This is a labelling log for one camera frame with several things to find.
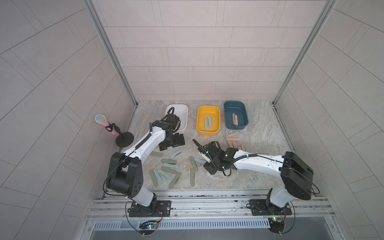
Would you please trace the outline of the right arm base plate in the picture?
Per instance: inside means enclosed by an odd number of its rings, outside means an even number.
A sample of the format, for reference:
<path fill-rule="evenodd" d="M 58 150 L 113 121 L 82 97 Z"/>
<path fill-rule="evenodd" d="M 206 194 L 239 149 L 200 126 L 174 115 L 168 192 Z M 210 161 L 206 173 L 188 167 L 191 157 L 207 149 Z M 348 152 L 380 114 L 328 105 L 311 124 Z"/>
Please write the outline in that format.
<path fill-rule="evenodd" d="M 253 216 L 290 216 L 292 208 L 286 204 L 283 208 L 273 204 L 268 204 L 266 200 L 250 200 L 247 208 L 251 210 Z"/>

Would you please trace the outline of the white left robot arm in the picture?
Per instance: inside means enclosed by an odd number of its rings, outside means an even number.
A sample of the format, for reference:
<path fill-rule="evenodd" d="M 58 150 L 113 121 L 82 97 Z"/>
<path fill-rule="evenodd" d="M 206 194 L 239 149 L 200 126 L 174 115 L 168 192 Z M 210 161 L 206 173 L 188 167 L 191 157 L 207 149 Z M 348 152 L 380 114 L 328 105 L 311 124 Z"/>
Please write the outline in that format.
<path fill-rule="evenodd" d="M 180 126 L 174 107 L 161 120 L 150 123 L 149 132 L 138 143 L 124 153 L 112 155 L 103 190 L 127 196 L 146 216 L 156 213 L 157 196 L 143 186 L 143 162 L 157 146 L 160 151 L 184 146 L 184 135 L 177 132 Z"/>

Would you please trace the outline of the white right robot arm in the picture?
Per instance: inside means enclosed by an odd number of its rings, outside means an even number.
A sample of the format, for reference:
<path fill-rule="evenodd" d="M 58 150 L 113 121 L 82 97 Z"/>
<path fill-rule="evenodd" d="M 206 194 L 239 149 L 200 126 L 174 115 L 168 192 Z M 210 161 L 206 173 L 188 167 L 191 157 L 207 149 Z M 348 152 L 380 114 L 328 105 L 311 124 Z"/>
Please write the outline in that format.
<path fill-rule="evenodd" d="M 222 172 L 228 177 L 233 170 L 247 170 L 273 176 L 282 182 L 279 187 L 269 190 L 265 200 L 250 201 L 251 209 L 278 215 L 286 211 L 285 207 L 290 201 L 294 199 L 309 201 L 314 194 L 314 171 L 293 152 L 268 157 L 236 148 L 227 148 L 224 151 L 216 141 L 203 146 L 193 139 L 193 143 L 207 161 L 204 168 L 211 175 Z"/>

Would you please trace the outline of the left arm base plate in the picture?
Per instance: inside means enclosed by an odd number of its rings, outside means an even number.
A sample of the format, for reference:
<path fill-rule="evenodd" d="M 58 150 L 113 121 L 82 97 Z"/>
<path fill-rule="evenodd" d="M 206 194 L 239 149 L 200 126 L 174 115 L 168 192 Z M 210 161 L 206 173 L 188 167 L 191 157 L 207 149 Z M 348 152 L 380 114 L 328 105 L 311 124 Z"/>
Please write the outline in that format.
<path fill-rule="evenodd" d="M 151 203 L 148 207 L 132 203 L 131 207 L 127 209 L 130 218 L 160 218 L 169 217 L 171 211 L 171 201 L 156 201 Z"/>

